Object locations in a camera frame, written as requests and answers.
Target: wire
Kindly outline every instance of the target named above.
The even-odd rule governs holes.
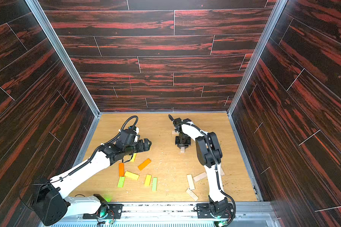
[[[96,221],[97,221],[97,226],[100,227],[101,224],[105,224],[106,222],[99,222],[99,220],[97,219],[97,217],[95,216]]]
[[[47,185],[47,184],[52,184],[52,183],[54,183],[54,182],[58,182],[58,181],[60,181],[60,180],[62,180],[62,179],[59,179],[59,180],[56,180],[56,181],[53,181],[53,182],[50,182],[50,183],[44,183],[44,184],[27,184],[27,185],[25,185],[22,189],[19,190],[19,199],[20,199],[20,201],[22,202],[22,204],[23,204],[24,206],[26,206],[29,210],[34,211],[33,209],[29,208],[29,207],[24,203],[22,197],[20,196],[21,192],[22,192],[26,187],[28,187],[28,186],[30,186],[30,185]]]
[[[115,219],[115,214],[114,214],[114,212],[112,211],[112,210],[110,210],[111,212],[112,212],[112,223],[111,224],[113,224],[115,221],[114,221],[114,219]]]
[[[227,222],[229,222],[231,220],[231,213],[229,212],[229,210],[226,210],[226,212],[229,214],[229,218],[227,220]]]

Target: black cable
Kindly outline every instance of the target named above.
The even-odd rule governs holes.
[[[172,115],[168,114],[168,117],[171,121],[174,121],[174,118],[172,117]]]

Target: robotic arm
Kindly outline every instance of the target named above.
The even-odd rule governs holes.
[[[124,129],[133,118],[136,119],[134,125]],[[86,161],[50,180],[40,179],[38,184],[34,184],[36,188],[32,209],[44,225],[53,225],[63,217],[76,214],[95,214],[99,219],[108,215],[107,201],[99,194],[91,197],[68,195],[97,172],[119,160],[124,162],[124,156],[131,155],[132,158],[134,153],[149,151],[152,143],[148,139],[139,140],[139,129],[135,126],[137,121],[137,116],[128,118],[120,132],[107,143],[98,146]]]
[[[191,145],[191,139],[196,143],[197,158],[201,165],[205,167],[209,185],[209,208],[210,214],[215,218],[220,218],[229,207],[227,198],[232,201],[232,219],[235,218],[236,208],[233,198],[224,192],[221,180],[221,158],[222,152],[217,136],[214,132],[208,133],[201,130],[190,119],[173,119],[174,130],[179,133],[176,137],[176,145],[181,149],[186,149]]]

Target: red wood grain wall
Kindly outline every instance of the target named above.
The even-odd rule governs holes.
[[[283,224],[341,226],[341,1],[287,2],[232,116]]]
[[[227,110],[273,0],[40,0],[100,111]]]
[[[93,114],[24,0],[0,0],[0,226],[36,226],[19,191],[72,167]],[[28,202],[32,188],[21,196]]]

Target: wooden tabletop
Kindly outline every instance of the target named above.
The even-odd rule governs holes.
[[[84,160],[89,158],[94,149],[113,138],[125,120],[132,114],[116,113],[102,115],[95,130]],[[175,136],[172,122],[166,113],[139,113],[137,127],[140,138],[148,138],[152,142],[150,151],[137,154],[135,162],[125,163],[125,170],[139,174],[138,180],[125,179],[124,187],[118,188],[118,162],[98,172],[79,185],[70,196],[83,194],[91,196],[100,194],[112,202],[187,202],[194,201],[187,193],[187,174],[196,176],[205,171],[196,155],[195,142],[181,154],[174,144]],[[173,118],[189,118],[200,129],[215,132],[220,143],[223,157],[221,166],[225,175],[222,177],[224,191],[235,201],[256,201],[248,173],[242,160],[239,148],[226,113],[173,113]],[[151,163],[142,171],[138,169],[147,158]],[[147,174],[158,178],[157,191],[144,186]],[[194,182],[193,192],[200,202],[208,202],[207,178]]]

